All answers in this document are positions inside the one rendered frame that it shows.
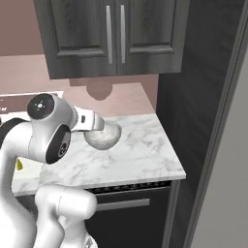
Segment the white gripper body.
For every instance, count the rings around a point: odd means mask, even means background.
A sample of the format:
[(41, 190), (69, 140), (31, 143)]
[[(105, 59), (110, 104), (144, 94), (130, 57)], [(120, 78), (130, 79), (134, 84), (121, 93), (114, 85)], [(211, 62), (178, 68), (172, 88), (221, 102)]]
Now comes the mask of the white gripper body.
[(103, 131), (105, 128), (105, 120), (102, 116), (97, 113), (94, 113), (94, 121), (93, 121), (93, 131)]

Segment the pale grey bowl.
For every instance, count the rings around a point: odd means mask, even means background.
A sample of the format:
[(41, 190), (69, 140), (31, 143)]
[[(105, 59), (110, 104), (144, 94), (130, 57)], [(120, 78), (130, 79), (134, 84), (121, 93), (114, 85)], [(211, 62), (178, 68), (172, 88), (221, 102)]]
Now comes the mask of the pale grey bowl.
[(120, 140), (121, 126), (114, 121), (106, 121), (102, 131), (87, 131), (83, 133), (85, 141), (98, 150), (108, 150), (114, 147)]

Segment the dark grey cupboard door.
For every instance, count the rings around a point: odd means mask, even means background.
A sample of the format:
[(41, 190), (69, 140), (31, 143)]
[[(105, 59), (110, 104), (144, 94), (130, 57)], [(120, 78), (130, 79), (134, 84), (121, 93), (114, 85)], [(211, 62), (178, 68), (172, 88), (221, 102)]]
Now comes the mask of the dark grey cupboard door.
[[(109, 63), (106, 5), (110, 5), (113, 61)], [(34, 0), (51, 79), (117, 74), (114, 0)]]
[[(126, 56), (121, 63), (120, 5), (125, 6)], [(115, 0), (119, 76), (181, 71), (190, 0)]]

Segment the tall dark grey cabinet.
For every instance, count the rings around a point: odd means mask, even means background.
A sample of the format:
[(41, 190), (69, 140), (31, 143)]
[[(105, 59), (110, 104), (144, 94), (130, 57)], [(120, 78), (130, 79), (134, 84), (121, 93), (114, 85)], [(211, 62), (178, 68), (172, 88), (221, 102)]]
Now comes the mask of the tall dark grey cabinet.
[(191, 246), (247, 24), (248, 0), (191, 0), (181, 72), (159, 75), (156, 113), (186, 171), (168, 248)]

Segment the black dishwasher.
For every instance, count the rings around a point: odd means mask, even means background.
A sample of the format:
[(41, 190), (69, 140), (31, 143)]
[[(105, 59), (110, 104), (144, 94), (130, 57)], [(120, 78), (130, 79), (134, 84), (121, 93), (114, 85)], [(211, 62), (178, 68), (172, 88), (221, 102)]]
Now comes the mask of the black dishwasher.
[(86, 228), (99, 248), (162, 248), (170, 189), (169, 181), (90, 189), (98, 204), (150, 199), (150, 205), (96, 211)]

